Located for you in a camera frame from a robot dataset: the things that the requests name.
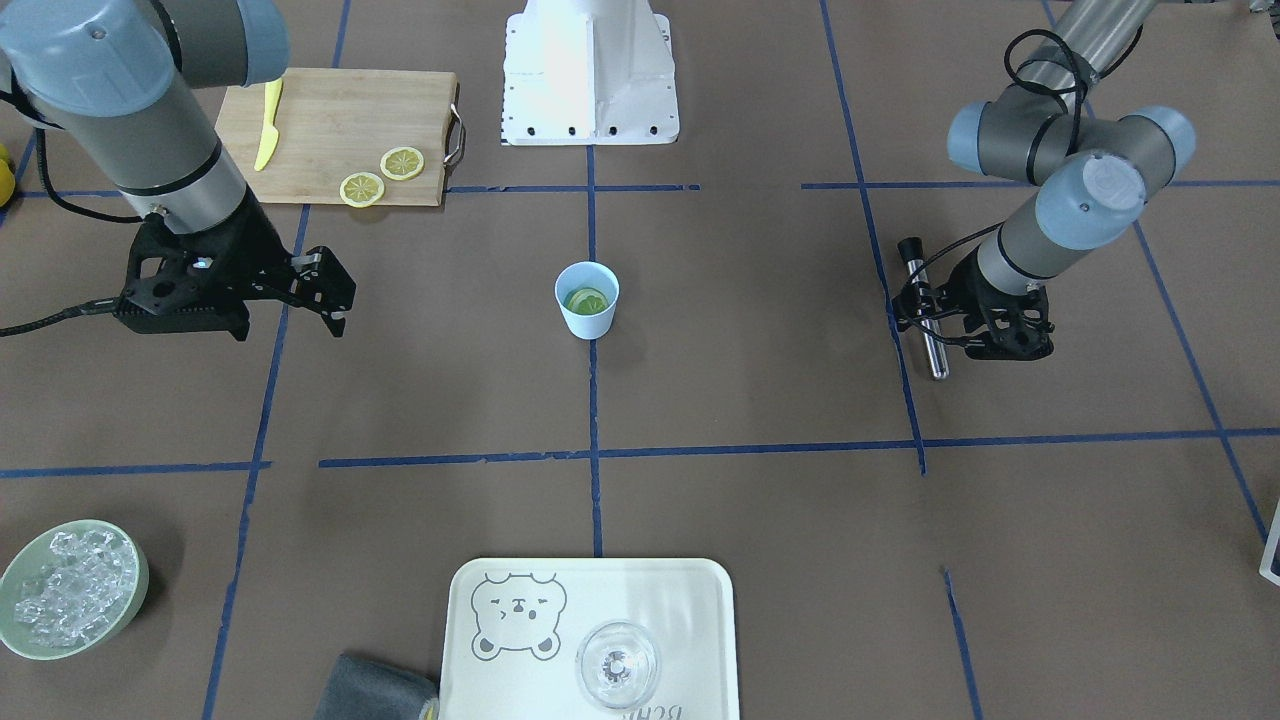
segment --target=lemon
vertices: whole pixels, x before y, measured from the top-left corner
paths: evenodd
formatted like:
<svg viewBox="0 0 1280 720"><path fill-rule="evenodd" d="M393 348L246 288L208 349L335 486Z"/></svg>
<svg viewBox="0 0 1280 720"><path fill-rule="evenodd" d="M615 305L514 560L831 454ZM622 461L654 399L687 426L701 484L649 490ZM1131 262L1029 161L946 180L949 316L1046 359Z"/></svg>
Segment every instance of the lemon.
<svg viewBox="0 0 1280 720"><path fill-rule="evenodd" d="M410 179L422 172L426 160L415 147L392 147L383 155L383 174L389 179Z"/></svg>
<svg viewBox="0 0 1280 720"><path fill-rule="evenodd" d="M369 208L387 192L383 178L374 173L352 173L338 187L342 201L352 208Z"/></svg>
<svg viewBox="0 0 1280 720"><path fill-rule="evenodd" d="M13 199L17 184L13 170L9 168L9 149L0 145L0 205L6 205Z"/></svg>
<svg viewBox="0 0 1280 720"><path fill-rule="evenodd" d="M568 307L570 313L579 315L595 315L596 313L603 313L608 306L609 301L605 300L604 293L594 287L575 290L564 300L564 307Z"/></svg>

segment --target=metal handle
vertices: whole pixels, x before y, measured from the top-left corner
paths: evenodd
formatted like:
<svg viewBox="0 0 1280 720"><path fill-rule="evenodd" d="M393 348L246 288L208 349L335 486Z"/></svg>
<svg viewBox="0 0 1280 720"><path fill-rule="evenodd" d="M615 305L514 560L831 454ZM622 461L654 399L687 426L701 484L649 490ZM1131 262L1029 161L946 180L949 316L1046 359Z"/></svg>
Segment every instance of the metal handle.
<svg viewBox="0 0 1280 720"><path fill-rule="evenodd" d="M902 259L906 260L908 273L915 273L922 265L924 265L924 260L920 260L919 255L920 252L916 251L915 258L908 259L908 255L904 252ZM929 277L924 270L920 270L920 273L915 275L915 282L928 284ZM922 324L929 328L929 332L941 333L941 325L938 325L937 320L925 318L922 320ZM947 347L928 333L920 333L920 337L924 338L924 350L929 355L929 372L933 374L933 379L940 382L947 379L947 377L951 375L951 365L947 363Z"/></svg>
<svg viewBox="0 0 1280 720"><path fill-rule="evenodd" d="M467 126L462 124L462 115L458 114L458 106L453 102L449 102L449 114L453 115L453 122L458 126L458 143L444 156L445 170L452 170L457 167L462 161L462 155L467 149Z"/></svg>

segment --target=cutting board handle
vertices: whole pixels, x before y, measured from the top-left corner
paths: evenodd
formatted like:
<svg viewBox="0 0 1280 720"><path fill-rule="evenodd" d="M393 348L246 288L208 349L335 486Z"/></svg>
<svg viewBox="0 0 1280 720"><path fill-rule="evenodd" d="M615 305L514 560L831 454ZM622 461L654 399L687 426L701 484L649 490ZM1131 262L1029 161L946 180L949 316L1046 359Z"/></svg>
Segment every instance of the cutting board handle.
<svg viewBox="0 0 1280 720"><path fill-rule="evenodd" d="M462 161L462 155L467 149L467 126L462 124L462 115L458 114L457 104L449 102L449 113L453 115L453 124L458 128L458 143L444 156L445 170L456 168ZM449 128L449 135L453 135L452 127Z"/></svg>

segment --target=towel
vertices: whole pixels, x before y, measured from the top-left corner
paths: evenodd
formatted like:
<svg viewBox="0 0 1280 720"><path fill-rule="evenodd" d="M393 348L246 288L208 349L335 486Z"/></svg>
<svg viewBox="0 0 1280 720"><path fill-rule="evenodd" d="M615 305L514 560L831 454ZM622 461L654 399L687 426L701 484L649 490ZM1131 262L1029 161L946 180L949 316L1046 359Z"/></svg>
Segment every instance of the towel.
<svg viewBox="0 0 1280 720"><path fill-rule="evenodd" d="M380 662L338 656L315 720L435 720L435 684Z"/></svg>

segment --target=green bowl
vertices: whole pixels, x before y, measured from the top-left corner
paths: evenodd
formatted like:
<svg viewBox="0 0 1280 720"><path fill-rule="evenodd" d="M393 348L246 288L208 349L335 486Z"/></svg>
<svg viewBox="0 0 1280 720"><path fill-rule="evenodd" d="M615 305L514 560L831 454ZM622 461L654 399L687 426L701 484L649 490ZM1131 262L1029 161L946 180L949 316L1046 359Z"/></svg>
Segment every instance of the green bowl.
<svg viewBox="0 0 1280 720"><path fill-rule="evenodd" d="M133 569L136 570L134 577L137 582L125 593L127 602L123 603L124 611L119 612L96 638L79 647L38 646L32 642L31 625L18 623L14 619L14 605L22 597L22 583L27 578L38 574L42 566L58 560L54 551L49 550L49 541L54 538L54 533L83 533L92 529L111 530L128 541L128 547L133 550ZM27 547L22 548L22 552L9 564L9 569L0 577L0 641L4 641L4 644L9 650L31 660L61 660L63 657L84 652L91 647L97 647L123 630L129 624L129 620L133 620L138 609L142 607L142 598L147 594L147 559L142 555L142 550L137 543L133 542L133 538L120 528L102 520L74 520L58 525L27 543Z"/></svg>

